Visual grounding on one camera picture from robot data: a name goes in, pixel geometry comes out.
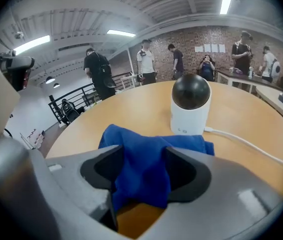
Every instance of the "black metal railing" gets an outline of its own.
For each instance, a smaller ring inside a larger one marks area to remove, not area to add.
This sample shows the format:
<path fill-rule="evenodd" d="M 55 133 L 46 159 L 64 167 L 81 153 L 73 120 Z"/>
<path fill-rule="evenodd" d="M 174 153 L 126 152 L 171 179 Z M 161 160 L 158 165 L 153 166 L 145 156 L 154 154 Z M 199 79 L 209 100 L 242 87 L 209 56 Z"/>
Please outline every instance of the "black metal railing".
<path fill-rule="evenodd" d="M 123 81 L 122 84 L 121 78 L 130 75 L 131 75 L 130 72 L 114 75 L 112 79 L 116 84 L 115 90 L 118 91 L 123 90 L 124 89 L 123 84 L 125 85 L 125 88 L 128 88 L 130 86 L 130 80 L 126 79 Z M 66 99 L 67 101 L 73 103 L 76 109 L 80 107 L 88 107 L 100 101 L 100 97 L 95 91 L 95 87 L 93 83 L 84 85 L 78 89 L 66 93 L 65 95 L 57 99 L 54 99 L 52 102 L 48 104 L 48 106 L 50 107 L 52 113 L 54 114 L 54 116 L 56 117 L 59 123 L 62 122 L 62 118 L 64 117 L 62 113 L 63 99 Z"/>

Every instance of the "person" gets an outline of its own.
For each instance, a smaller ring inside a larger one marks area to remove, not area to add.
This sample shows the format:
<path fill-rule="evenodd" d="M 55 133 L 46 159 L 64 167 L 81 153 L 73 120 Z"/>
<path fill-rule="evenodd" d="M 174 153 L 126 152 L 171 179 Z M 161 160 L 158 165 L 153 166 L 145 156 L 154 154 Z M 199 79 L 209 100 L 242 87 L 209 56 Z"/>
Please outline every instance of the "person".
<path fill-rule="evenodd" d="M 151 42 L 149 39 L 144 39 L 141 42 L 142 49 L 137 53 L 137 73 L 142 73 L 143 85 L 156 83 L 155 58 L 150 51 Z"/>
<path fill-rule="evenodd" d="M 232 45 L 231 58 L 235 61 L 234 67 L 242 71 L 243 75 L 248 76 L 250 71 L 250 64 L 252 55 L 252 49 L 248 45 L 253 40 L 251 34 L 247 31 L 242 31 L 240 40 Z M 234 82 L 233 86 L 238 87 L 240 83 Z M 241 89 L 246 90 L 248 84 L 242 83 Z"/>
<path fill-rule="evenodd" d="M 265 45 L 263 47 L 263 63 L 260 71 L 258 72 L 258 75 L 261 76 L 262 79 L 272 83 L 273 82 L 273 77 L 272 77 L 272 69 L 277 62 L 277 59 L 274 54 L 271 53 L 271 49 Z"/>
<path fill-rule="evenodd" d="M 209 55 L 205 55 L 199 65 L 199 75 L 207 81 L 214 81 L 215 62 Z"/>
<path fill-rule="evenodd" d="M 77 111 L 77 113 L 80 115 L 81 113 L 84 113 L 85 112 L 85 109 L 83 106 L 81 106 L 80 108 L 76 108 L 74 103 L 71 102 L 71 101 L 68 101 L 67 99 L 63 98 L 61 100 L 61 112 L 62 114 L 64 115 L 62 118 L 61 118 L 61 121 L 65 124 L 65 125 L 69 125 L 70 122 L 69 120 L 67 119 L 67 111 L 70 111 L 70 110 L 75 110 Z"/>
<path fill-rule="evenodd" d="M 115 88 L 110 88 L 105 85 L 105 74 L 102 73 L 102 67 L 106 66 L 108 75 L 110 75 L 110 77 L 112 76 L 110 63 L 106 57 L 95 52 L 92 48 L 87 49 L 86 55 L 83 69 L 87 76 L 92 79 L 92 83 L 100 99 L 106 100 L 114 96 L 116 93 Z"/>
<path fill-rule="evenodd" d="M 178 50 L 172 43 L 168 45 L 168 51 L 173 53 L 174 78 L 177 80 L 184 75 L 184 56 L 182 52 Z"/>

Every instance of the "man in white shirt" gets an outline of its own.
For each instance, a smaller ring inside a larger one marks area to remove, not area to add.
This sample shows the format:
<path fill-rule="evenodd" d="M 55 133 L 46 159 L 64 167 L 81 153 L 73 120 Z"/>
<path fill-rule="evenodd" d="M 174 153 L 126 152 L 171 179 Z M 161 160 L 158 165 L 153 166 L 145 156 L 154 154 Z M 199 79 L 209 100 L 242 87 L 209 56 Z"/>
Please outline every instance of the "man in white shirt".
<path fill-rule="evenodd" d="M 271 83 L 273 81 L 272 69 L 276 63 L 276 66 L 279 67 L 280 71 L 280 64 L 277 61 L 275 55 L 271 53 L 271 50 L 267 45 L 263 48 L 263 54 L 263 63 L 259 75 L 261 75 L 262 79 Z"/>
<path fill-rule="evenodd" d="M 150 51 L 151 42 L 149 39 L 144 39 L 141 42 L 142 49 L 137 53 L 138 74 L 142 73 L 143 85 L 156 83 L 155 58 Z"/>

